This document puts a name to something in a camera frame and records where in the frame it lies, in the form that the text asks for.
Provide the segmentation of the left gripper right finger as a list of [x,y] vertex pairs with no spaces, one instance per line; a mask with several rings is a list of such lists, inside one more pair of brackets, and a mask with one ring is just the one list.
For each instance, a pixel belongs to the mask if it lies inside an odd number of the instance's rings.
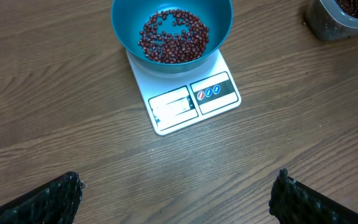
[[282,169],[268,203],[281,224],[358,224],[358,213],[291,178]]

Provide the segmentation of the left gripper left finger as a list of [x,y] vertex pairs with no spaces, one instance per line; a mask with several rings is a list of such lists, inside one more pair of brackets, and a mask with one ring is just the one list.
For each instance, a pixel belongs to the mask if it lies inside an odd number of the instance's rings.
[[0,224],[72,224],[85,184],[79,173],[56,179],[0,206]]

